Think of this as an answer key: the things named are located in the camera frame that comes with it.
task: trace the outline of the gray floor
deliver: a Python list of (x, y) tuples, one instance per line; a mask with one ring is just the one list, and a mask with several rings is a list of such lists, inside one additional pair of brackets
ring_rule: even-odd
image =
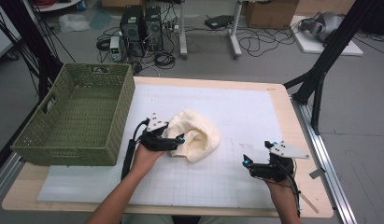
[[(77, 12), (67, 9), (56, 13)], [(94, 11), (82, 14), (90, 21)], [(49, 14), (49, 19), (56, 16)], [(96, 37), (118, 24), (119, 20), (112, 20), (102, 30), (58, 36), (77, 63), (97, 63)], [(301, 52), (294, 43), (280, 45), (258, 58), (243, 51), (243, 56), (234, 60), (229, 40), (223, 33), (188, 33), (187, 37), (188, 59), (181, 60), (176, 48), (176, 66), (170, 70), (159, 69), (161, 77), (285, 83), (308, 71), (319, 58), (318, 54)], [(384, 43), (364, 41), (384, 51)], [(363, 56), (339, 57), (325, 79), (320, 132), (357, 222), (384, 223), (384, 54), (358, 40), (354, 42)], [(57, 49), (61, 60), (71, 63), (59, 46)], [(0, 61), (0, 149), (37, 101), (26, 71), (22, 60)], [(158, 73), (149, 68), (140, 75), (157, 77)], [(292, 88), (289, 93), (295, 91), (297, 88)], [(0, 197), (0, 223), (80, 223), (89, 215), (10, 212), (1, 208), (2, 200), (3, 195)], [(302, 220), (305, 223), (340, 223), (336, 213), (329, 219)], [(279, 220), (251, 218), (248, 223), (279, 223)]]

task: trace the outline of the aluminum frame rail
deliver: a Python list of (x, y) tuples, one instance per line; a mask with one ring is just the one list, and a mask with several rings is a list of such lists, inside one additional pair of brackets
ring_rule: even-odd
[(336, 209), (341, 216), (343, 223), (357, 223), (351, 206), (348, 203), (346, 194), (344, 193), (340, 181), (336, 175), (336, 171), (332, 165), (326, 147), (323, 144), (323, 140), (320, 135), (315, 134), (314, 128), (311, 126), (311, 111), (308, 108), (308, 105), (298, 105), (298, 108), (300, 110), (301, 116), (303, 117), (303, 122), (310, 137), (315, 156), (320, 163), (320, 167), (326, 171), (324, 179), (332, 193)]

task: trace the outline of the table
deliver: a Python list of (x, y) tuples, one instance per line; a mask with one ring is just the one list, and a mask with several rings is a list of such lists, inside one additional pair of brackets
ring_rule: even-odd
[[(135, 83), (156, 86), (202, 87), (211, 89), (234, 89), (249, 91), (267, 91), (276, 110), (277, 120), (284, 141), (308, 152), (302, 128), (295, 115), (289, 95), (280, 84), (247, 83), (233, 81), (214, 81), (197, 79), (175, 79), (158, 77), (135, 77)], [(302, 217), (331, 217), (333, 209), (320, 177), (312, 179), (309, 173), (317, 169), (313, 160), (299, 160), (296, 181), (302, 191)], [(68, 211), (92, 212), (97, 203), (45, 203), (36, 197), (41, 190), (49, 167), (25, 163), (20, 174), (3, 200), (6, 210), (22, 211)], [(243, 216), (276, 217), (274, 209), (230, 209), (204, 207), (175, 207), (152, 205), (129, 205), (126, 213), (170, 214), (198, 216)]]
[[(240, 18), (240, 13), (241, 13), (243, 1), (244, 0), (237, 0), (237, 2), (235, 4), (235, 18), (234, 18), (234, 22), (233, 22), (233, 29), (229, 30), (230, 40), (232, 42), (232, 46), (233, 46), (233, 49), (235, 51), (235, 58), (240, 57), (242, 55), (241, 48), (238, 44), (237, 37), (235, 36), (235, 32), (237, 30), (238, 20)], [(179, 44), (180, 44), (180, 56), (183, 59), (186, 59), (187, 54), (188, 54), (188, 49), (186, 46), (184, 4), (185, 4), (185, 0), (180, 0)]]

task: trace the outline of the black cable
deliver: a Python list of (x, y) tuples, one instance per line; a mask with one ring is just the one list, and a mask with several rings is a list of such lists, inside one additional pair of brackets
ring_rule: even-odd
[(120, 27), (119, 26), (115, 26), (115, 27), (112, 27), (110, 29), (107, 29), (105, 30), (102, 35), (98, 36), (96, 39), (99, 41), (99, 40), (103, 40), (103, 39), (110, 39), (112, 36), (114, 36), (118, 31), (120, 30)]
[(357, 36), (359, 36), (361, 38), (370, 38), (370, 39), (378, 41), (378, 42), (384, 42), (384, 37), (383, 37), (384, 35), (372, 35), (372, 34), (361, 31), (361, 32), (357, 33)]
[[(260, 34), (256, 31), (253, 31), (253, 30), (250, 30), (250, 29), (246, 29), (246, 28), (240, 28), (239, 30), (249, 30), (250, 32), (253, 32), (253, 35), (251, 36), (248, 36), (248, 37), (243, 37), (243, 38), (240, 38), (238, 43), (240, 45), (240, 47), (244, 50), (247, 51), (247, 53), (252, 56), (252, 57), (260, 57), (262, 56), (264, 53), (266, 53), (267, 51), (269, 50), (274, 50), (278, 47), (279, 44), (282, 44), (282, 45), (291, 45), (295, 42), (295, 39), (293, 37), (292, 34), (287, 34), (286, 31), (280, 31), (280, 30), (274, 30), (275, 32), (273, 34), (271, 34), (269, 32), (269, 29), (264, 29), (264, 34)], [(278, 34), (282, 34), (282, 35), (285, 35), (285, 37), (281, 38), (281, 39), (277, 39), (276, 35)], [(257, 40), (257, 48), (256, 49), (253, 49), (252, 48), (252, 40)], [(274, 47), (271, 47), (269, 49), (265, 49), (265, 50), (261, 50), (261, 42), (264, 42), (264, 43), (268, 43), (268, 44), (275, 44)]]
[[(37, 17), (36, 13), (41, 13), (39, 5), (36, 5), (36, 7), (32, 7), (32, 9), (33, 9), (36, 17)], [(42, 19), (42, 21), (43, 21), (44, 27), (47, 30), (48, 25), (44, 22), (43, 19)], [(44, 30), (40, 22), (38, 22), (38, 25), (40, 26), (40, 29)], [(54, 56), (58, 59), (59, 57), (58, 57), (57, 50), (54, 46), (54, 42), (52, 41), (50, 36), (47, 36), (46, 39), (47, 39), (47, 42), (49, 43), (51, 51), (53, 52)]]
[(2, 20), (0, 21), (0, 29), (3, 31), (3, 33), (7, 36), (7, 38), (11, 41), (11, 43), (16, 46), (16, 48), (20, 51), (20, 54), (22, 55), (23, 58), (29, 59), (32, 63), (34, 63), (34, 66), (37, 67), (37, 62), (35, 61), (34, 56), (32, 53), (30, 53), (27, 49), (25, 49), (22, 45), (19, 44), (17, 37), (10, 31), (8, 30), (6, 26), (6, 22), (3, 19), (2, 14), (0, 13)]
[(133, 140), (134, 140), (134, 141), (136, 141), (136, 134), (138, 133), (139, 128), (140, 128), (143, 124), (148, 125), (148, 124), (149, 124), (149, 121), (150, 121), (150, 119), (145, 119), (144, 121), (140, 122), (140, 123), (136, 126), (135, 131), (134, 131), (134, 135), (133, 135)]
[(2, 15), (2, 12), (0, 11), (0, 17), (2, 18), (2, 22), (5, 26), (5, 28), (7, 29), (7, 26), (6, 26), (6, 23), (5, 23), (5, 19), (3, 18), (3, 15)]
[(17, 41), (17, 39), (15, 38), (15, 35), (12, 34), (8, 28), (6, 27), (6, 23), (3, 19), (3, 16), (1, 14), (1, 18), (2, 18), (2, 21), (0, 21), (0, 29), (4, 32), (4, 34), (8, 37), (8, 39), (10, 40), (10, 42), (16, 46), (18, 49), (19, 49), (19, 53), (20, 55), (22, 56), (22, 58), (24, 59), (27, 67), (28, 67), (28, 70), (29, 70), (29, 74), (31, 76), (31, 79), (32, 79), (32, 82), (34, 84), (34, 88), (36, 90), (36, 93), (39, 94), (39, 91), (37, 89), (37, 86), (36, 86), (36, 83), (35, 83), (35, 80), (33, 78), (33, 76), (35, 77), (38, 77), (38, 73), (37, 71), (35, 70), (35, 68), (30, 64), (30, 62), (28, 61), (28, 57), (30, 57), (30, 59), (32, 59), (32, 56), (31, 55), (28, 55), (26, 54), (25, 55), (25, 49), (21, 47), (21, 45), (19, 44), (19, 42)]
[(375, 50), (377, 50), (378, 52), (384, 54), (384, 51), (382, 51), (382, 50), (380, 50), (380, 49), (377, 49), (377, 48), (373, 47), (372, 45), (370, 45), (370, 44), (368, 44), (368, 43), (362, 41), (361, 39), (359, 39), (359, 38), (357, 38), (357, 37), (355, 37), (355, 36), (354, 36), (354, 38), (357, 39), (358, 41), (360, 41), (361, 43), (363, 43), (363, 44), (369, 46), (370, 48), (375, 49)]
[(297, 21), (295, 24), (291, 25), (291, 29), (292, 29), (294, 34), (297, 34), (300, 32), (300, 23), (302, 23), (305, 20), (308, 20), (308, 19), (302, 19), (300, 21)]
[(158, 52), (156, 55), (154, 55), (154, 64), (156, 64), (157, 67), (162, 69), (173, 68), (175, 66), (175, 60), (175, 57), (167, 52)]
[(213, 30), (213, 29), (205, 29), (205, 28), (191, 28), (190, 30), (185, 30), (185, 32), (191, 32), (191, 31), (209, 31), (209, 32), (215, 32), (215, 31), (225, 31), (229, 29), (228, 26), (224, 26), (223, 28), (221, 29), (216, 29), (216, 30)]
[(110, 50), (110, 39), (102, 39), (96, 42), (96, 47), (102, 51)]
[(294, 180), (293, 176), (285, 169), (285, 167), (283, 165), (281, 165), (279, 162), (276, 162), (276, 166), (279, 169), (281, 169), (281, 171), (284, 172), (287, 175), (288, 179), (291, 181), (293, 194), (295, 195), (297, 216), (300, 217), (300, 204), (299, 204), (299, 201), (300, 201), (300, 198), (299, 198), (300, 191), (297, 188), (296, 181)]
[(63, 42), (58, 38), (58, 36), (51, 30), (52, 34), (54, 35), (54, 37), (58, 40), (58, 42), (60, 43), (60, 45), (63, 47), (63, 49), (66, 51), (66, 53), (69, 55), (69, 57), (72, 59), (72, 61), (75, 63), (75, 59), (72, 57), (72, 55), (69, 53), (69, 51), (66, 49), (66, 47), (64, 46)]

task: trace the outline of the white cloth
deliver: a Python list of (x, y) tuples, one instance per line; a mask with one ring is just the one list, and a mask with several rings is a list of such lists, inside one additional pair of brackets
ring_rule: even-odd
[(168, 138), (175, 138), (182, 133), (185, 133), (185, 143), (171, 151), (173, 157), (184, 156), (190, 162), (197, 162), (220, 144), (218, 129), (203, 115), (191, 109), (174, 116), (168, 124)]

